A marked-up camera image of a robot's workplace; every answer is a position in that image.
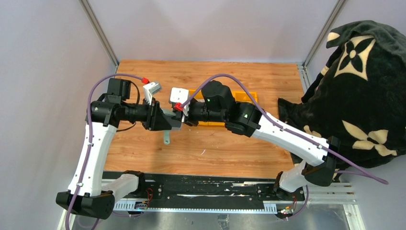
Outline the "green leather card holder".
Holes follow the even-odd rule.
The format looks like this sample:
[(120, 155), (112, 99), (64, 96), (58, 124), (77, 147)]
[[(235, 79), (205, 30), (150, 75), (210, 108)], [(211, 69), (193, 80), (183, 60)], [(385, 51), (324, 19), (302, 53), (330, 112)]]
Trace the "green leather card holder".
[(162, 109), (164, 118), (169, 123), (170, 128), (164, 128), (163, 142), (165, 145), (170, 144), (170, 131), (180, 130), (182, 122), (176, 119), (176, 113), (170, 109)]

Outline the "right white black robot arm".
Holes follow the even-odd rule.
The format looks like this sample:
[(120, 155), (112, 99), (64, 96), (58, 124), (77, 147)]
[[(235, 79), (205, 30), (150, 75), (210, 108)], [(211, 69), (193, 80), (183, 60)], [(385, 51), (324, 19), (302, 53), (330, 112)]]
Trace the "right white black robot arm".
[(298, 188), (307, 184), (330, 186), (336, 169), (336, 159), (329, 150), (332, 145), (298, 130), (266, 113), (254, 103), (236, 101), (228, 86), (212, 80), (195, 92), (201, 92), (204, 101), (195, 100), (187, 90), (176, 90), (173, 104), (176, 117), (190, 126), (200, 122), (223, 122), (225, 128), (237, 135), (258, 138), (284, 148), (301, 158), (294, 168), (278, 173), (273, 193), (286, 200)]

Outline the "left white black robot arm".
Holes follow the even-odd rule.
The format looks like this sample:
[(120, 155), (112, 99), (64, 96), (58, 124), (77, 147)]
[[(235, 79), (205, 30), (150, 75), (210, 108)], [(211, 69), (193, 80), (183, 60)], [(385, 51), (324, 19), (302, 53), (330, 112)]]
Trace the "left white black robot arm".
[(139, 171), (125, 171), (119, 178), (102, 185), (108, 150), (120, 122), (140, 122), (150, 131), (171, 130), (169, 118), (154, 98), (161, 85), (141, 78), (143, 87), (138, 93), (145, 97), (129, 103), (131, 79), (129, 75), (110, 78), (106, 93), (96, 101), (88, 99), (85, 138), (78, 166), (67, 190), (56, 195), (56, 203), (69, 214), (107, 219), (115, 204), (126, 195), (150, 196), (145, 174)]

